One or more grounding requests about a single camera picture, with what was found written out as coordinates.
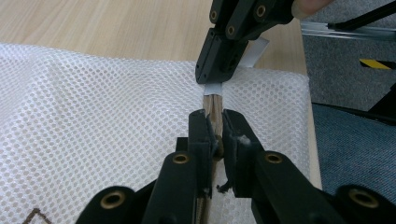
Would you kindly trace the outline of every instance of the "wooden table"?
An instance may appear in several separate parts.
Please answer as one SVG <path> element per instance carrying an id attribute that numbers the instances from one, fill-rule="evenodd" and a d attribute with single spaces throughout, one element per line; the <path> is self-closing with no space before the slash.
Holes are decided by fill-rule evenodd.
<path id="1" fill-rule="evenodd" d="M 196 61 L 211 0 L 2 0 L 0 42 L 117 58 Z M 256 67 L 306 74 L 300 23 L 277 26 Z M 311 181 L 320 187 L 309 108 Z"/>

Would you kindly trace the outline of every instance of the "white mesh fabric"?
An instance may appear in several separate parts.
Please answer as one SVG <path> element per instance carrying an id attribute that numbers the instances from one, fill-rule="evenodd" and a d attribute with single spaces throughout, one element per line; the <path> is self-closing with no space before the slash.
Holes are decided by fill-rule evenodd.
<path id="1" fill-rule="evenodd" d="M 0 88 L 0 223 L 22 223 L 34 208 L 53 223 L 74 223 L 100 190 L 141 189 L 187 136 L 204 93 L 194 63 L 4 44 Z M 244 114 L 266 149 L 284 152 L 307 176 L 306 96 L 306 77 L 283 72 L 239 69 L 223 85 L 224 107 Z M 218 170 L 214 184 L 224 181 Z M 209 222 L 253 223 L 249 207 L 214 192 Z"/>
<path id="2" fill-rule="evenodd" d="M 74 223 L 100 190 L 157 178 L 202 108 L 193 69 L 0 46 L 0 222 L 22 223 L 39 208 Z"/>
<path id="3" fill-rule="evenodd" d="M 288 156 L 309 178 L 308 77 L 288 72 L 239 68 L 223 83 L 223 106 L 242 113 L 265 150 Z M 214 185 L 225 184 L 218 163 Z M 255 223 L 249 199 L 234 199 L 232 190 L 214 194 L 209 217 L 215 223 Z"/>

